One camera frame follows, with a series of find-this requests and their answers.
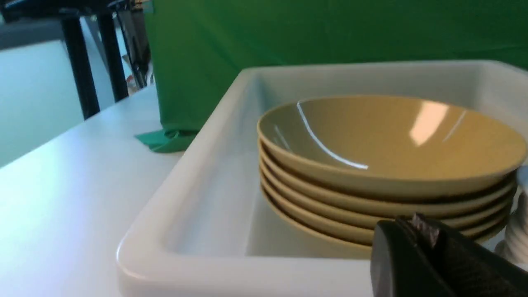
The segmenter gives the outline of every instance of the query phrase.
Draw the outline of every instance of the white object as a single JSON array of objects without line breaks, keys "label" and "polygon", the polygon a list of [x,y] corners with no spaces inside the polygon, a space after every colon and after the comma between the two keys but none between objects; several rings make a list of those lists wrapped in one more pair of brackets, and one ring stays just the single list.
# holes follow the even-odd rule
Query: white object
[{"label": "white object", "polygon": [[[528,76],[503,63],[245,70],[121,242],[117,264],[122,294],[372,296],[369,261],[309,258],[313,251],[296,245],[259,191],[260,115],[303,98],[350,94],[457,104],[498,118],[528,138]],[[500,239],[485,246],[492,248]]]},{"label": "white object", "polygon": [[134,138],[160,127],[152,87],[0,169],[2,297],[121,297],[119,241],[182,155]]},{"label": "white object", "polygon": [[506,226],[505,244],[517,262],[528,263],[528,236],[519,226],[518,213],[510,216]]}]

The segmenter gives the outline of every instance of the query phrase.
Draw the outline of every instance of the black metal stand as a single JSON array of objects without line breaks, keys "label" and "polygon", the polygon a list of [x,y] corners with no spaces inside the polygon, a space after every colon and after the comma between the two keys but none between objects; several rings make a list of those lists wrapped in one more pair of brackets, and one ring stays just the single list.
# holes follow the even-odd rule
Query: black metal stand
[{"label": "black metal stand", "polygon": [[96,88],[93,83],[90,61],[88,60],[88,52],[86,51],[86,43],[82,35],[81,23],[78,18],[69,18],[61,20],[61,24],[68,55],[70,56],[73,76],[77,85],[82,113],[84,119],[88,119],[97,114],[100,109]]},{"label": "black metal stand", "polygon": [[128,87],[123,71],[121,53],[119,52],[116,27],[114,26],[111,14],[98,15],[97,22],[99,24],[99,31],[101,32],[106,60],[108,61],[108,73],[110,74],[114,98],[118,102],[128,97]]}]

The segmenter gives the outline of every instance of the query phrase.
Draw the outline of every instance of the yellow bowl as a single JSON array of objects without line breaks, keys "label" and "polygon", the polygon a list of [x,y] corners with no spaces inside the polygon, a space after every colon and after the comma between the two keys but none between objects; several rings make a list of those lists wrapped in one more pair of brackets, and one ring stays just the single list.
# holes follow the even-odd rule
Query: yellow bowl
[{"label": "yellow bowl", "polygon": [[324,204],[372,216],[411,217],[415,212],[419,212],[431,218],[456,217],[493,204],[511,190],[517,189],[515,176],[511,176],[491,189],[464,197],[451,198],[448,199],[449,202],[427,204],[381,201],[345,194],[309,183],[276,164],[260,142],[259,153],[270,173],[284,186]]},{"label": "yellow bowl", "polygon": [[[266,181],[264,181],[263,183],[269,182],[269,184],[273,186],[273,189],[277,192],[277,194],[279,194],[282,198],[287,199],[293,204],[304,208],[310,212],[313,212],[316,215],[320,215],[322,217],[344,224],[367,229],[374,229],[376,227],[376,224],[380,220],[393,219],[390,217],[379,217],[361,214],[359,212],[333,207],[317,200],[311,199],[310,197],[307,197],[295,190],[288,188],[277,178],[275,178],[275,176],[269,171],[268,167],[264,164],[264,161],[262,159],[260,160],[259,166],[261,172],[266,178]],[[464,229],[468,226],[474,226],[480,221],[486,220],[486,218],[488,218],[489,216],[500,212],[505,207],[510,207],[513,202],[515,193],[516,189],[512,189],[507,194],[499,197],[497,201],[495,201],[493,204],[486,206],[483,209],[479,209],[476,212],[472,212],[470,214],[458,217],[441,219],[440,221],[455,229]]]},{"label": "yellow bowl", "polygon": [[[268,196],[264,188],[262,188],[262,195],[273,212],[281,220],[287,223],[287,226],[290,227],[290,230],[296,236],[296,239],[303,242],[307,248],[317,252],[319,256],[327,258],[370,258],[372,252],[371,246],[348,242],[313,230],[285,214]],[[482,244],[494,237],[504,228],[504,226],[506,226],[506,223],[507,218],[489,230],[483,232],[477,237],[477,239],[475,239],[475,242]]]},{"label": "yellow bowl", "polygon": [[526,158],[524,138],[507,125],[418,98],[300,101],[257,126],[277,162],[305,179],[398,201],[486,189]]},{"label": "yellow bowl", "polygon": [[[374,238],[373,229],[362,228],[334,221],[295,205],[288,199],[282,197],[273,188],[262,172],[260,182],[269,199],[272,199],[274,203],[276,203],[276,205],[278,205],[284,211],[285,214],[294,218],[295,220],[298,220],[302,224],[314,230],[323,232],[332,237],[346,240],[348,242],[353,242],[360,245],[372,245],[372,240]],[[484,222],[480,222],[474,227],[460,230],[460,233],[468,237],[475,237],[501,222],[510,213],[510,209],[511,203],[507,206],[507,208],[503,208],[502,211],[492,215],[490,218],[487,218]]]}]

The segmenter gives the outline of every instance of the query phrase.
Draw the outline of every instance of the bowl rim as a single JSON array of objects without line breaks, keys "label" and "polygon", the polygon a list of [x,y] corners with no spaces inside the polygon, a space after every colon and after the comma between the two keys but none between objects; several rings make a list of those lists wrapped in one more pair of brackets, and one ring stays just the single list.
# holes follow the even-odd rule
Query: bowl rim
[{"label": "bowl rim", "polygon": [[339,244],[339,245],[342,245],[342,246],[347,246],[347,247],[352,247],[352,248],[358,248],[358,249],[362,249],[364,251],[371,251],[372,250],[372,246],[363,245],[363,244],[354,243],[354,242],[349,242],[347,240],[340,239],[338,237],[333,237],[333,236],[330,236],[330,235],[326,235],[326,234],[321,233],[321,232],[319,232],[317,230],[314,230],[314,229],[312,229],[312,228],[310,228],[308,226],[303,225],[302,223],[298,222],[297,220],[295,220],[294,218],[290,217],[289,215],[285,214],[282,210],[280,210],[280,208],[278,206],[276,206],[275,203],[271,200],[271,198],[269,197],[269,193],[266,191],[266,189],[264,189],[262,184],[260,185],[260,190],[262,191],[262,195],[264,196],[264,200],[266,200],[266,202],[268,203],[270,208],[273,210],[273,212],[277,216],[279,216],[282,220],[284,220],[288,224],[292,225],[293,227],[298,228],[298,229],[302,230],[303,232],[306,232],[309,235],[317,237],[318,239],[322,239],[322,240],[324,240],[326,242],[330,242],[330,243],[333,243],[333,244]]},{"label": "bowl rim", "polygon": [[[264,163],[267,166],[270,166],[270,164],[271,164],[271,166],[274,166],[274,167],[276,167],[276,169],[280,170],[281,174],[284,174],[284,175],[288,176],[289,178],[295,180],[297,183],[302,184],[303,187],[309,188],[310,191],[328,192],[328,193],[331,193],[332,195],[339,196],[340,199],[354,200],[354,201],[357,201],[357,203],[365,204],[365,206],[368,205],[368,206],[372,206],[372,207],[376,207],[376,206],[380,206],[380,205],[385,205],[384,207],[389,207],[390,206],[390,207],[398,207],[398,208],[400,208],[400,207],[406,207],[407,208],[407,207],[423,206],[423,203],[394,202],[394,201],[391,201],[391,200],[369,199],[368,197],[362,197],[362,196],[356,196],[356,195],[352,195],[352,194],[348,194],[348,193],[338,192],[338,191],[335,191],[335,190],[332,190],[332,189],[329,189],[329,188],[324,188],[322,186],[312,184],[312,183],[310,183],[308,181],[305,181],[302,178],[300,178],[300,177],[298,177],[298,176],[296,176],[294,174],[289,173],[285,169],[281,168],[281,166],[279,164],[277,164],[272,159],[271,156],[268,155],[268,152],[266,151],[266,148],[264,147],[264,144],[261,141],[258,141],[258,147],[259,147],[260,158],[263,158],[263,161],[264,161]],[[495,200],[499,199],[500,197],[502,197],[503,195],[507,194],[508,192],[513,190],[514,188],[517,188],[515,176],[506,177],[500,183],[503,183],[503,182],[504,182],[504,185],[502,187],[497,187],[497,189],[494,189],[493,192],[489,192],[488,193],[488,189],[489,188],[488,189],[484,189],[482,191],[482,195],[479,195],[478,197],[475,197],[475,198],[472,198],[472,199],[464,199],[462,201],[451,201],[451,202],[444,202],[444,203],[431,203],[431,204],[429,204],[429,206],[431,206],[434,209],[437,209],[436,211],[438,212],[438,211],[444,211],[444,208],[448,207],[448,206],[460,206],[460,205],[470,205],[470,206],[472,206],[473,205],[472,201],[479,200],[479,199],[484,199],[484,198],[487,198],[487,197],[494,197],[491,200],[486,201],[482,205],[482,206],[487,206],[490,203],[493,203],[493,201],[495,201]],[[495,194],[497,192],[500,192],[501,194],[498,195],[497,197],[495,197]]]},{"label": "bowl rim", "polygon": [[[276,206],[273,201],[270,199],[269,194],[266,192],[266,190],[262,187],[262,184],[260,185],[261,194],[268,204],[268,206],[273,210],[273,212],[283,221],[290,224],[292,227],[297,228],[304,233],[307,233],[308,235],[315,237],[317,239],[323,240],[327,243],[340,245],[342,247],[350,247],[350,248],[357,248],[361,249],[365,252],[371,252],[372,246],[368,245],[362,245],[354,242],[349,242],[347,240],[343,240],[337,237],[333,237],[330,235],[326,235],[324,233],[321,233],[319,231],[316,231],[314,229],[311,229],[308,226],[303,225],[302,223],[299,223],[294,218],[289,217],[287,214],[283,213],[282,210],[278,206]],[[480,236],[478,236],[475,239],[472,239],[476,243],[483,243],[495,236],[497,233],[499,233],[504,227],[507,225],[508,217],[506,216],[503,218],[500,222],[496,223],[495,225],[489,227],[486,230],[483,230]]]},{"label": "bowl rim", "polygon": [[[338,213],[341,213],[341,215],[343,215],[343,216],[355,216],[358,220],[363,220],[363,219],[364,220],[369,220],[369,219],[394,220],[391,217],[382,217],[382,216],[377,216],[377,215],[363,214],[361,212],[346,210],[346,209],[342,209],[342,208],[339,208],[339,207],[336,207],[336,206],[328,205],[326,203],[317,201],[317,200],[315,200],[313,198],[310,198],[309,196],[304,195],[302,193],[299,193],[295,189],[292,189],[292,188],[288,187],[287,185],[283,184],[279,179],[277,179],[275,176],[273,176],[273,173],[271,173],[270,170],[267,167],[268,166],[265,164],[263,159],[259,159],[259,168],[264,173],[264,176],[266,177],[266,179],[268,179],[268,182],[272,186],[274,186],[275,188],[283,188],[283,189],[281,189],[281,191],[282,190],[288,191],[288,192],[290,192],[290,194],[292,196],[298,196],[299,199],[306,200],[306,201],[308,201],[308,203],[311,203],[311,204],[315,205],[319,209],[325,209],[325,211],[334,212],[334,213],[338,212]],[[486,204],[485,206],[477,209],[476,211],[464,213],[464,214],[462,214],[460,216],[454,216],[454,217],[448,217],[448,218],[439,218],[439,219],[435,218],[435,219],[440,220],[441,222],[443,222],[444,224],[450,226],[453,229],[462,228],[460,231],[463,231],[463,230],[466,230],[466,229],[471,229],[471,227],[473,225],[475,225],[475,224],[478,225],[479,222],[484,221],[486,218],[488,218],[490,216],[493,216],[495,214],[500,213],[508,205],[511,205],[512,201],[513,201],[513,198],[515,197],[515,194],[516,194],[515,192],[516,192],[516,189],[510,189],[506,193],[504,193],[503,195],[501,195],[500,197],[495,199],[493,202],[490,202],[490,203]],[[281,193],[277,193],[277,194],[279,196],[283,197],[284,199],[289,200],[287,197],[284,197],[284,195],[282,195]],[[326,217],[326,216],[323,216],[323,217],[325,217],[327,219],[330,219],[330,220],[336,221],[333,218],[329,218],[329,217]]]},{"label": "bowl rim", "polygon": [[[269,116],[270,114],[276,112],[277,110],[280,110],[280,109],[283,109],[283,108],[288,108],[288,107],[291,107],[293,105],[298,105],[298,104],[305,103],[305,102],[308,102],[308,101],[332,100],[332,99],[344,99],[344,98],[380,98],[380,97],[390,97],[390,98],[393,98],[393,99],[404,99],[404,100],[413,100],[413,101],[437,103],[437,104],[442,104],[442,105],[445,105],[445,106],[448,106],[448,107],[460,108],[460,109],[462,109],[463,111],[465,111],[467,113],[477,114],[477,115],[486,117],[486,118],[496,122],[497,125],[504,126],[505,128],[510,129],[511,131],[515,132],[515,134],[517,134],[519,139],[522,140],[522,141],[520,141],[520,143],[523,144],[523,148],[524,148],[522,157],[520,156],[518,158],[519,160],[517,160],[516,162],[514,162],[511,165],[508,165],[508,167],[506,167],[504,169],[501,169],[500,171],[496,171],[496,172],[493,172],[493,173],[483,173],[483,174],[479,174],[479,175],[471,175],[471,176],[467,176],[467,177],[434,178],[434,179],[416,178],[416,177],[415,178],[406,178],[406,177],[398,177],[398,176],[388,177],[388,176],[385,176],[385,175],[379,175],[379,174],[376,174],[376,173],[372,173],[369,170],[360,171],[360,170],[339,168],[339,167],[335,167],[335,166],[331,166],[331,165],[328,165],[328,164],[324,164],[324,163],[321,163],[321,162],[318,162],[318,161],[315,161],[315,160],[308,159],[308,158],[303,157],[301,155],[297,155],[297,154],[288,152],[287,150],[283,149],[282,147],[280,147],[280,146],[276,145],[275,143],[273,143],[272,141],[270,141],[265,136],[265,134],[262,132],[262,129],[261,129],[261,123],[263,122],[263,120],[267,116]],[[453,105],[453,104],[448,104],[448,103],[444,103],[444,102],[440,102],[440,101],[435,101],[435,100],[430,100],[430,99],[425,99],[425,98],[420,98],[420,97],[414,97],[414,96],[397,96],[397,95],[383,95],[383,94],[364,94],[364,95],[354,94],[354,95],[338,95],[338,96],[306,98],[306,99],[298,100],[298,101],[293,102],[293,103],[287,103],[287,104],[279,105],[277,107],[274,107],[274,108],[266,111],[259,118],[259,120],[257,122],[257,134],[258,134],[259,139],[261,139],[265,143],[265,145],[268,146],[271,150],[274,150],[278,154],[280,154],[280,155],[282,155],[282,156],[284,156],[284,157],[286,157],[286,158],[288,158],[290,160],[294,160],[295,162],[302,163],[302,164],[305,164],[305,165],[313,167],[313,168],[318,168],[318,170],[325,171],[325,172],[333,172],[334,174],[339,174],[339,175],[352,176],[352,177],[356,177],[356,178],[368,178],[368,179],[380,180],[380,181],[398,181],[398,182],[413,182],[413,183],[414,182],[436,183],[436,182],[458,182],[458,181],[467,181],[467,180],[478,180],[478,179],[483,179],[483,178],[488,178],[488,177],[500,177],[502,175],[506,175],[509,172],[512,172],[515,169],[519,168],[522,165],[522,163],[526,160],[526,158],[528,156],[528,144],[526,143],[526,139],[524,138],[524,136],[521,135],[519,132],[517,132],[514,128],[512,128],[509,125],[503,123],[502,121],[500,121],[500,120],[498,120],[496,118],[487,116],[487,115],[485,115],[483,113],[477,112],[475,110],[469,109],[469,108],[465,108],[465,107],[461,107],[461,106]]]}]

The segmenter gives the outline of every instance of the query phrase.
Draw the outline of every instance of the bowl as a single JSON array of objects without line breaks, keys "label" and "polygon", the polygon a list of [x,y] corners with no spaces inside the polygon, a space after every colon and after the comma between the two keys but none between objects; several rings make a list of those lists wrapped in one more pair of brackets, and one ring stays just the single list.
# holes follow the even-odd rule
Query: bowl
[{"label": "bowl", "polygon": [[[379,217],[361,214],[359,212],[333,207],[331,205],[311,199],[293,189],[288,188],[277,178],[275,178],[262,159],[260,160],[259,166],[262,174],[266,178],[266,182],[269,182],[269,184],[273,186],[278,195],[282,196],[284,199],[287,199],[293,204],[322,217],[367,229],[374,229],[380,220],[393,219],[392,217]],[[441,221],[452,228],[458,229],[475,225],[478,222],[485,220],[487,217],[501,211],[506,206],[510,206],[515,193],[516,189],[512,189],[504,196],[499,197],[493,204],[486,206],[483,209],[479,209],[477,212],[465,214],[459,217],[441,219]]]},{"label": "bowl", "polygon": [[[326,258],[370,259],[371,246],[348,242],[313,230],[285,214],[267,195],[264,188],[261,188],[261,191],[271,210],[277,217],[286,222],[294,236],[293,238],[301,241],[304,246],[315,251],[319,256]],[[506,220],[483,232],[481,236],[475,239],[475,242],[480,244],[486,242],[499,233],[505,225]]]},{"label": "bowl", "polygon": [[297,191],[299,194],[344,210],[387,218],[395,218],[396,216],[411,217],[415,212],[431,218],[460,216],[494,203],[494,201],[503,197],[512,189],[517,188],[515,176],[511,175],[490,189],[463,197],[446,199],[448,202],[427,204],[381,201],[341,193],[309,183],[276,164],[261,142],[259,142],[259,154],[270,173],[283,185]]},{"label": "bowl", "polygon": [[328,187],[397,201],[486,189],[526,158],[522,135],[434,101],[361,95],[287,104],[258,122],[281,166]]},{"label": "bowl", "polygon": [[[308,226],[313,230],[335,238],[361,245],[372,245],[372,240],[374,238],[373,229],[362,228],[334,221],[295,205],[294,203],[288,201],[288,199],[282,197],[269,183],[262,172],[260,182],[262,188],[266,192],[268,199],[271,199],[286,215],[293,218],[294,220],[299,221],[303,225]],[[478,237],[486,230],[503,221],[504,218],[510,213],[510,209],[511,203],[509,203],[499,213],[486,218],[485,221],[478,223],[478,225],[460,230],[460,233],[470,238]]]}]

